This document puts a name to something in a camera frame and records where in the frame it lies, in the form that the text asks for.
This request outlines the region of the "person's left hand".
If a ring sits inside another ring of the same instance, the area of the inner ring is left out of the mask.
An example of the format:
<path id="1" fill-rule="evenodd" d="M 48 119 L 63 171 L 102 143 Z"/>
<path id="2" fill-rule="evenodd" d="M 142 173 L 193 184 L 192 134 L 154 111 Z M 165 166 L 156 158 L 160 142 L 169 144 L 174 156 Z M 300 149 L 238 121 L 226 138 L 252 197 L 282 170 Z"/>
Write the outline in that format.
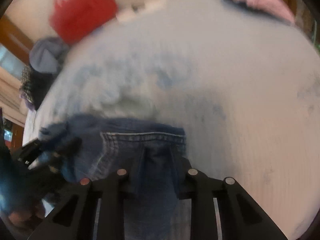
<path id="1" fill-rule="evenodd" d="M 29 207 L 22 207 L 7 215 L 11 225 L 23 230 L 35 230 L 44 220 L 46 210 L 43 202 L 38 201 Z"/>

